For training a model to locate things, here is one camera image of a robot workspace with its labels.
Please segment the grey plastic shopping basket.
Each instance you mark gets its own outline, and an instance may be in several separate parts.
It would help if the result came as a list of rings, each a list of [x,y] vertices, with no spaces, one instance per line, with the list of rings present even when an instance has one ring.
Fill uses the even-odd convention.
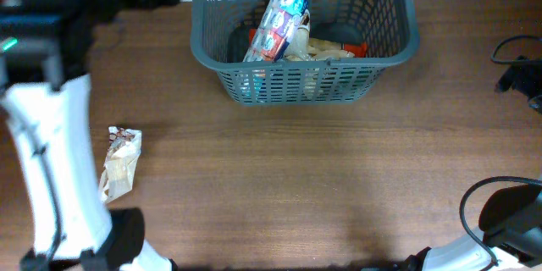
[[[352,102],[362,97],[388,68],[410,59],[418,49],[419,34],[413,0],[307,0],[314,38],[344,44],[368,44],[364,58],[315,62],[245,63],[249,31],[259,26],[269,0],[192,0],[191,50],[214,71],[225,90],[244,105]],[[300,86],[276,102],[244,98],[238,74],[253,69],[285,69],[301,74]],[[346,69],[370,69],[371,76],[353,94],[337,91]]]

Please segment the red spaghetti package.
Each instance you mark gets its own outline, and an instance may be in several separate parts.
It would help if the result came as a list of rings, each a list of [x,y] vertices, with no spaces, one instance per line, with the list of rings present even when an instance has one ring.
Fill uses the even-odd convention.
[[[265,31],[263,31],[263,30],[259,30],[259,29],[250,30],[249,31],[249,42],[251,44],[252,44],[252,42],[263,42],[263,37],[265,36],[264,34],[267,34],[267,33]],[[366,56],[366,54],[367,54],[367,51],[368,51],[368,44],[365,43],[365,42],[363,42],[363,43],[361,43],[359,45],[352,45],[352,44],[344,44],[344,45],[347,46],[347,49],[348,49],[348,47],[354,48],[354,46],[357,46],[358,54],[356,55],[355,58],[364,58]],[[243,62],[277,61],[279,59],[283,59],[283,55],[284,55],[284,53],[282,54],[282,58],[272,59],[271,57],[263,54],[263,49],[257,50],[255,47],[250,46],[249,49],[246,52],[245,57],[243,58]]]

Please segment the green lid spice jar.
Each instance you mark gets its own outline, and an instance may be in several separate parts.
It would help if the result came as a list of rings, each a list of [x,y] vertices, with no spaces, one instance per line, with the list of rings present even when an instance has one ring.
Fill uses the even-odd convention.
[[[372,71],[370,69],[346,69],[340,74],[337,91],[342,94],[353,94],[371,76]]]

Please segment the Kleenex tissue multipack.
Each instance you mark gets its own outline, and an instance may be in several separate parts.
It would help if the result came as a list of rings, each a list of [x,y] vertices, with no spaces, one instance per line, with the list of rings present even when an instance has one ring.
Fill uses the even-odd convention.
[[[259,26],[249,35],[243,61],[275,63],[281,60],[306,15],[306,0],[269,0]],[[290,73],[285,69],[253,69],[238,77],[240,94],[257,102],[276,102],[279,96],[289,97],[299,88],[301,80],[299,72]]]

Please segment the brown clear snack bag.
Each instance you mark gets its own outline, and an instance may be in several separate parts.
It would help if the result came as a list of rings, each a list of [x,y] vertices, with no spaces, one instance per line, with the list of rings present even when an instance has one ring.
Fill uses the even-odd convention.
[[[105,204],[132,190],[142,144],[140,130],[109,126],[108,132],[110,146],[98,186],[100,199]]]

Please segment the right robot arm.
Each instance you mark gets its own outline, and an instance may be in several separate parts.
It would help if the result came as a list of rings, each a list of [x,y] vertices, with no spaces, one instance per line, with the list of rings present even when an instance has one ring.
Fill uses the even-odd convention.
[[[478,189],[511,182],[484,204],[478,227],[466,220],[467,200]],[[490,177],[462,196],[459,218],[465,235],[452,243],[426,248],[395,266],[396,270],[502,270],[541,264],[541,180],[517,176]]]

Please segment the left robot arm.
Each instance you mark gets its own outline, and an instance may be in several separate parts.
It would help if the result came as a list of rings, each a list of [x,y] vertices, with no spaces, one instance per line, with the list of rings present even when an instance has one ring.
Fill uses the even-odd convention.
[[[86,59],[96,25],[180,0],[1,0],[1,108],[34,223],[22,270],[174,270],[145,238],[139,208],[98,194]]]

